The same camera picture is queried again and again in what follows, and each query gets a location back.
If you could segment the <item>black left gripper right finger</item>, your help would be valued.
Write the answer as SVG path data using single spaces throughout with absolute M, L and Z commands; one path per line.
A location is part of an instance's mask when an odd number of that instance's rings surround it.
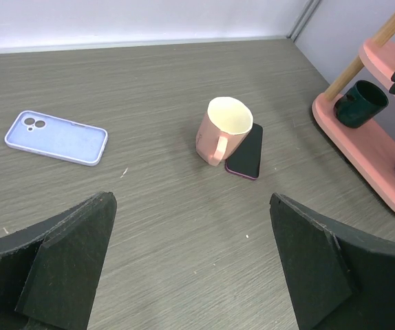
M 279 193 L 270 219 L 299 329 L 395 329 L 395 242 Z

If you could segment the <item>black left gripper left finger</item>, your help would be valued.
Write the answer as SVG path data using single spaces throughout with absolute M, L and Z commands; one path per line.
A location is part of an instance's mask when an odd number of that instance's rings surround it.
M 86 329 L 117 201 L 99 192 L 0 238 L 0 329 Z

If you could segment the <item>lilac phone case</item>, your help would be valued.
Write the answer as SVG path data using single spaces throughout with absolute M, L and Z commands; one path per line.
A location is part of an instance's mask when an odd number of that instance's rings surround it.
M 31 110 L 22 111 L 4 137 L 10 148 L 85 166 L 99 163 L 108 141 L 102 128 Z

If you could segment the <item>purple phone black screen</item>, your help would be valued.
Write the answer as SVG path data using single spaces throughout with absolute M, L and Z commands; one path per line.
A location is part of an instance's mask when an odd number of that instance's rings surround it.
M 259 177 L 262 140 L 263 128 L 254 123 L 250 133 L 226 160 L 226 171 L 246 179 L 256 180 Z

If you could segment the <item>dark green mug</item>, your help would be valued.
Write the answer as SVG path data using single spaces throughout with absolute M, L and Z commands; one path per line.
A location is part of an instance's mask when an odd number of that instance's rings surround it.
M 388 97 L 374 83 L 358 80 L 334 104 L 336 119 L 346 127 L 357 129 L 384 110 Z

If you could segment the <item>pink tiered wooden shelf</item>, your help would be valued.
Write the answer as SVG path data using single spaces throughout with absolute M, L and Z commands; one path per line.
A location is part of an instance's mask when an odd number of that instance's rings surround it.
M 395 141 L 374 120 L 357 129 L 341 124 L 333 106 L 340 91 L 366 68 L 385 88 L 395 71 L 395 13 L 359 49 L 358 56 L 312 103 L 312 114 L 322 131 L 357 169 L 379 197 L 395 212 Z

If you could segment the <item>pink mug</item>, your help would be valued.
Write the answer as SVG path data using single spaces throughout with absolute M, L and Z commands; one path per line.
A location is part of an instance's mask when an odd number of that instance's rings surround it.
M 250 133 L 253 115 L 240 100 L 220 96 L 209 102 L 195 137 L 197 154 L 209 165 L 226 160 Z

